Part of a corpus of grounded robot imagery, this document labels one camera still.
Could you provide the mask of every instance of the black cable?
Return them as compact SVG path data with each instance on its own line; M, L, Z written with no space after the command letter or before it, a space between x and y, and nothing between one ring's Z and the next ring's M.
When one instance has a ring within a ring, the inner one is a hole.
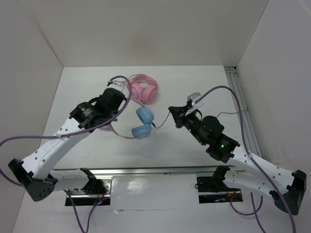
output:
M164 125L165 121L167 120L167 118L169 118L170 112L167 114L167 117L165 118L164 122L162 123L162 125ZM160 125L159 127L157 127L154 123L152 123L152 125L156 128L159 129L162 127L162 125Z
M92 98L89 100L89 103L92 104L98 100L98 97Z
M246 107L246 110L242 110L241 112L247 112L248 111L248 108ZM227 113L227 112L221 112L218 114L218 116L216 116L216 118L218 118L220 116L220 114L222 113L225 113L225 114L236 114L236 113L239 113L239 112L235 112L235 113Z

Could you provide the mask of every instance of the headphones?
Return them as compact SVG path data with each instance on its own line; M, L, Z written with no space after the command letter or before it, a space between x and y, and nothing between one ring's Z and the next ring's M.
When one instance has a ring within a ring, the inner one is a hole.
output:
M114 134L120 137L123 137L125 139L143 139L143 138L149 137L151 130L152 130L151 125L153 123L155 116L153 112L150 110L150 108L146 107L143 103L137 100L134 100L134 101L142 106L136 110L136 114L138 118L140 119L140 121L143 123L143 125L132 128L133 137L127 137L127 136L122 136L118 134L113 128L111 123L105 127L102 127L101 130L112 131Z
M153 99L157 90L157 83L153 78L146 74L134 74L129 77L129 81L131 83L132 99L144 103L148 103Z

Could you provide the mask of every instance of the white table surface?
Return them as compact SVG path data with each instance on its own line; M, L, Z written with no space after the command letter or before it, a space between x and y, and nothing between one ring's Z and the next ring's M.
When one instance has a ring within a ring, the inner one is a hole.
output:
M106 89L107 81L116 76L145 73L153 77L159 89L155 101L149 104L159 126L168 114L169 106L184 106L193 92L204 94L218 85L228 85L223 66L162 66L162 67L66 67L53 101L44 135L52 135L65 122L77 104L97 97ZM222 111L235 112L229 91L215 90L204 99L200 108L204 116ZM114 128L122 135L131 136L131 128L141 125L130 102L118 117ZM237 115L220 118L224 133L242 143ZM76 145L55 168L125 168L168 166L215 166L212 159L185 129L177 129L172 116L160 129L153 129L143 140L125 140L111 132L95 131Z

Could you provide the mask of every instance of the headphone headband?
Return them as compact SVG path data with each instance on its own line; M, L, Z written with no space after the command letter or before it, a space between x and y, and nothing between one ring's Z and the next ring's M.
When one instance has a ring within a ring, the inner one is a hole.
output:
M146 74L134 74L129 77L130 83L147 83L157 88L157 82Z

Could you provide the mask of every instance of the pink headphones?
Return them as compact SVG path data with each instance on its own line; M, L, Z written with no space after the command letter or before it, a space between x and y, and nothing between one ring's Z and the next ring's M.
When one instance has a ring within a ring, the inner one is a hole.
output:
M129 77L132 89L132 99L142 101L144 103L150 102L155 96L157 90L156 81L146 74L134 74Z

